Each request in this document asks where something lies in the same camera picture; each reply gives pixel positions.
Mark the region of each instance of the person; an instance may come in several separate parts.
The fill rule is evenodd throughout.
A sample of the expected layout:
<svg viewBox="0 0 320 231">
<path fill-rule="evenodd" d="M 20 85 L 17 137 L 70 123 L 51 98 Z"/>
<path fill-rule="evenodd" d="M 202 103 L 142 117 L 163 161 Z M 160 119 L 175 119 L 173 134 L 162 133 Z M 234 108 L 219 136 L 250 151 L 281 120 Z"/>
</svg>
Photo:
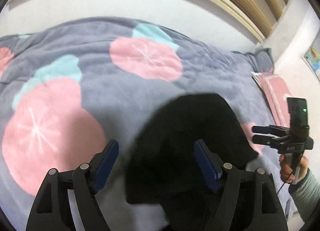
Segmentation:
<svg viewBox="0 0 320 231">
<path fill-rule="evenodd" d="M 290 173 L 292 169 L 287 165 L 284 154 L 279 158 L 281 170 L 281 180 L 291 183 L 295 176 Z M 297 184 L 289 186 L 289 193 L 297 206 L 298 212 L 304 222 L 306 222 L 313 213 L 320 199 L 320 184 L 309 169 L 309 160 L 303 156 L 300 161 L 300 173 Z"/>
</svg>

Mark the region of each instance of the sleeve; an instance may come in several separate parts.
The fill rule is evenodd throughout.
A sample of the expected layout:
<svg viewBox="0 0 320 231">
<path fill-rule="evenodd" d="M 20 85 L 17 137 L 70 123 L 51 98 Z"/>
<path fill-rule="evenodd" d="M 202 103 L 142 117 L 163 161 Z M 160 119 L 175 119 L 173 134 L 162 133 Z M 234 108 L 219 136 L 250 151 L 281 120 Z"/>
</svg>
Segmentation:
<svg viewBox="0 0 320 231">
<path fill-rule="evenodd" d="M 307 175 L 296 185 L 290 185 L 289 193 L 297 206 L 299 214 L 306 222 L 320 199 L 320 184 L 308 169 Z"/>
</svg>

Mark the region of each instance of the gray blanket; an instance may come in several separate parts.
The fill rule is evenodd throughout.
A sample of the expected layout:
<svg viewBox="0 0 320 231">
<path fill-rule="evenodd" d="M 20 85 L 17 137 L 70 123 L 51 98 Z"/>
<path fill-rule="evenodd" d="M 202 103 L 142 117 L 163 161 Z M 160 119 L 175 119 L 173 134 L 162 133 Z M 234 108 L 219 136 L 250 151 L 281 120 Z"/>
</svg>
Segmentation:
<svg viewBox="0 0 320 231">
<path fill-rule="evenodd" d="M 159 205 L 125 202 L 123 165 L 133 140 L 166 102 L 189 93 L 218 93 L 250 138 L 250 127 L 274 124 L 251 71 L 269 72 L 269 50 L 225 52 L 143 21 L 94 18 L 32 35 L 0 38 L 0 207 L 25 230 L 34 196 L 50 168 L 71 170 L 88 162 L 110 138 L 120 156 L 97 195 L 111 230 L 158 230 Z M 282 184 L 277 151 L 254 146 L 248 165 Z M 283 208 L 291 197 L 279 197 Z M 72 192 L 76 227 L 82 230 Z"/>
</svg>

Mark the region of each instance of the hand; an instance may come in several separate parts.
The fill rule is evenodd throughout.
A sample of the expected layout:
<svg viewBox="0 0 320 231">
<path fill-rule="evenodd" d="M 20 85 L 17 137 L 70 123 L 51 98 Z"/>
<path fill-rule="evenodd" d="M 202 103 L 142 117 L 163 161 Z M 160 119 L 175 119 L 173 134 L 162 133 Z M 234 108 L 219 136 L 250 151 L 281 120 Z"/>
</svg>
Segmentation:
<svg viewBox="0 0 320 231">
<path fill-rule="evenodd" d="M 284 154 L 281 154 L 281 156 L 279 158 L 279 162 L 280 162 L 280 166 L 281 166 L 281 170 L 280 170 L 281 180 L 283 182 L 286 181 L 286 183 L 293 182 L 293 180 L 295 179 L 295 176 L 293 174 L 287 180 L 288 176 L 292 172 L 292 169 L 287 165 Z M 299 173 L 297 182 L 299 182 L 300 180 L 302 180 L 306 176 L 306 174 L 308 172 L 308 167 L 309 167 L 308 158 L 305 156 L 302 156 L 301 161 L 300 161 L 300 173 Z"/>
</svg>

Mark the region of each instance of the black cable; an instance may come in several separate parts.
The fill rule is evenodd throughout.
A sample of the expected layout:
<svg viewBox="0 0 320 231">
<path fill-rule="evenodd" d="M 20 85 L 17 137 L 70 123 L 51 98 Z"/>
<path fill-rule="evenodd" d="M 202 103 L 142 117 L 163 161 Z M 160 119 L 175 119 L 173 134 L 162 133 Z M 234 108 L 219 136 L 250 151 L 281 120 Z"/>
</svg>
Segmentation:
<svg viewBox="0 0 320 231">
<path fill-rule="evenodd" d="M 303 154 L 304 154 L 304 151 L 301 153 L 301 156 L 300 156 L 300 159 L 299 159 L 299 163 L 298 163 L 298 165 L 300 164 L 300 161 L 301 161 L 301 159 L 302 159 L 302 157 L 303 157 Z M 280 189 L 278 190 L 278 192 L 277 192 L 277 195 L 279 194 L 279 192 L 281 191 L 281 189 L 283 188 L 283 186 L 285 185 L 285 183 L 287 182 L 287 180 L 289 180 L 289 178 L 290 178 L 290 176 L 293 174 L 293 171 L 289 174 L 289 176 L 287 177 L 287 179 L 285 180 L 285 182 L 282 184 L 282 186 L 280 187 Z"/>
</svg>

